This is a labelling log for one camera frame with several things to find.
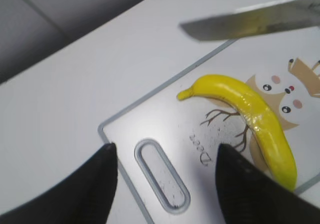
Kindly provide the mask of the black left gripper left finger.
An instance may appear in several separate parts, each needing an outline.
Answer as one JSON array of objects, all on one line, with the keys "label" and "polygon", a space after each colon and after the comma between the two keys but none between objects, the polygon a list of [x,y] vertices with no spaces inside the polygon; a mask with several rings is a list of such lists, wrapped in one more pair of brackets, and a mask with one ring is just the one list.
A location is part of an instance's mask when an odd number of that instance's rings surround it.
[{"label": "black left gripper left finger", "polygon": [[117,148],[104,144],[63,181],[0,216],[2,224],[105,224],[118,184]]}]

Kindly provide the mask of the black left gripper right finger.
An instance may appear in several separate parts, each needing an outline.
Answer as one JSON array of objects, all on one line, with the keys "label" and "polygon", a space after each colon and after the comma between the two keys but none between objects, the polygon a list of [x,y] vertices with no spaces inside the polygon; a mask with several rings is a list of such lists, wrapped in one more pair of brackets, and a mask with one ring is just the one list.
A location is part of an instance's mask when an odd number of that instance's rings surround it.
[{"label": "black left gripper right finger", "polygon": [[218,147],[218,202],[227,224],[318,224],[320,210],[252,165],[229,144]]}]

